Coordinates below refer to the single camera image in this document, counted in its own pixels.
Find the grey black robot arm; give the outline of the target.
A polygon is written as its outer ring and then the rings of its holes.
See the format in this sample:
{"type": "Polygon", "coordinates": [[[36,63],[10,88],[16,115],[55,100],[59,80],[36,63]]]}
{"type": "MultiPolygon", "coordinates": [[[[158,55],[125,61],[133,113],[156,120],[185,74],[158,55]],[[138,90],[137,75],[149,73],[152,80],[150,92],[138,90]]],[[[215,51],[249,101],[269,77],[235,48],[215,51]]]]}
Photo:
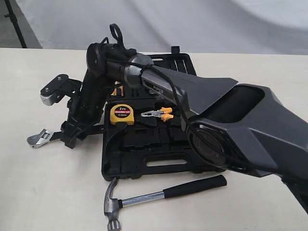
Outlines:
{"type": "Polygon", "coordinates": [[[115,82],[148,88],[178,107],[182,129],[203,160],[255,177],[275,174],[307,209],[308,124],[270,88],[158,67],[122,44],[89,45],[86,64],[81,90],[69,107],[82,130],[99,122],[115,82]]]}

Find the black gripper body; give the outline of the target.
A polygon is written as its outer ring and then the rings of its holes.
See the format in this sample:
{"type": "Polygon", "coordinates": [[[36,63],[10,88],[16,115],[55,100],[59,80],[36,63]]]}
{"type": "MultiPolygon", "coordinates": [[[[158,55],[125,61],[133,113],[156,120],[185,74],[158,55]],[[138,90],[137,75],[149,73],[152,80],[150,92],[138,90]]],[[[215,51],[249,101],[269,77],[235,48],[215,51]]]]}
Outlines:
{"type": "Polygon", "coordinates": [[[68,78],[69,114],[66,131],[82,131],[101,120],[103,107],[113,92],[113,80],[105,75],[86,74],[83,81],[68,78]]]}

